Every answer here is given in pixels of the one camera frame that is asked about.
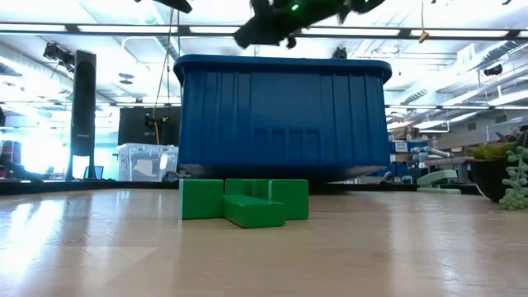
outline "box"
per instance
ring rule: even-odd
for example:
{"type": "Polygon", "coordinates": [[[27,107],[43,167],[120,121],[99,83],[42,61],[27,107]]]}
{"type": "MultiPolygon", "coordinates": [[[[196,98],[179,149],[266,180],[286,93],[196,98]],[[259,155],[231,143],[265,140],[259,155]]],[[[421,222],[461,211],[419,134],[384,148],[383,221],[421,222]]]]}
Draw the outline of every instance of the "box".
{"type": "Polygon", "coordinates": [[[176,172],[178,147],[123,144],[118,151],[120,182],[160,182],[166,172],[176,172]]]}
{"type": "Polygon", "coordinates": [[[332,182],[389,164],[385,62],[186,55],[174,71],[195,177],[332,182]]]}

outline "green block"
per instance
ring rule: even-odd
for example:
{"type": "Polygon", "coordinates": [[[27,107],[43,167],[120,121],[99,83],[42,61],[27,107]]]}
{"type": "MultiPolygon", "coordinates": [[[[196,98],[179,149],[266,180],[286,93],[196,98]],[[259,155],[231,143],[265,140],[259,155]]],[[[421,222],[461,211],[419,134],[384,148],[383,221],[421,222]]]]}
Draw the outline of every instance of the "green block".
{"type": "Polygon", "coordinates": [[[286,222],[282,203],[241,195],[224,196],[224,217],[242,228],[280,227],[286,222]]]}
{"type": "Polygon", "coordinates": [[[225,195],[253,196],[253,180],[226,179],[225,195]]]}
{"type": "Polygon", "coordinates": [[[181,179],[180,218],[217,219],[222,218],[224,181],[181,179]]]}
{"type": "Polygon", "coordinates": [[[268,190],[270,188],[270,180],[253,180],[253,195],[251,197],[260,199],[269,199],[268,190]]]}
{"type": "Polygon", "coordinates": [[[270,200],[284,203],[286,207],[286,219],[307,219],[309,217],[308,195],[308,181],[270,181],[270,200]]]}

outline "black speaker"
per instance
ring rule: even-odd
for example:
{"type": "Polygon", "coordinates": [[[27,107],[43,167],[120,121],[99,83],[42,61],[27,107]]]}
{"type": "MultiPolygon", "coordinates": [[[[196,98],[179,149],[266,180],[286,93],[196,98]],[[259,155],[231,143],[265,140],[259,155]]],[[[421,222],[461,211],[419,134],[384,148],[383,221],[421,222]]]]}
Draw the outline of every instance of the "black speaker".
{"type": "Polygon", "coordinates": [[[96,66],[95,54],[78,50],[75,53],[73,79],[70,162],[67,180],[73,179],[73,156],[88,156],[88,178],[95,178],[94,150],[96,132],[96,66]]]}
{"type": "Polygon", "coordinates": [[[0,106],[0,127],[6,125],[6,116],[3,114],[2,107],[0,106]]]}

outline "bin lid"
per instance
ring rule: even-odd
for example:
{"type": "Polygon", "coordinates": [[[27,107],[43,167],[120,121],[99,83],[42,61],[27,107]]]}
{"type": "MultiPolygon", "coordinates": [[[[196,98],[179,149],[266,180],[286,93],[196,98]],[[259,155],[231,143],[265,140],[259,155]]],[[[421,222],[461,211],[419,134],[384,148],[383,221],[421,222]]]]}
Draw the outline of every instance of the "bin lid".
{"type": "Polygon", "coordinates": [[[245,72],[256,71],[295,71],[295,72],[339,72],[375,73],[386,83],[392,76],[390,64],[378,60],[364,59],[293,59],[263,58],[226,55],[187,54],[176,61],[174,73],[180,83],[185,77],[185,68],[225,69],[245,72]]]}

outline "potted plant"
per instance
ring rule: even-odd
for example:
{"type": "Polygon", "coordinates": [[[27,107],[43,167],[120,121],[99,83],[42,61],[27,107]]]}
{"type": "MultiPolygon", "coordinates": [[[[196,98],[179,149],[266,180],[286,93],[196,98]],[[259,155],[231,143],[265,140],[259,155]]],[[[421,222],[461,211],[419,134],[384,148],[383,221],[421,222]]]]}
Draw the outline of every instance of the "potted plant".
{"type": "Polygon", "coordinates": [[[470,150],[474,157],[471,163],[473,179],[480,193],[491,201],[500,202],[506,209],[523,209],[524,202],[517,203],[516,200],[524,201],[521,195],[525,190],[520,187],[526,180],[523,170],[528,171],[528,165],[523,163],[528,160],[528,153],[524,151],[528,148],[528,132],[508,138],[497,135],[501,143],[480,145],[470,150]]]}

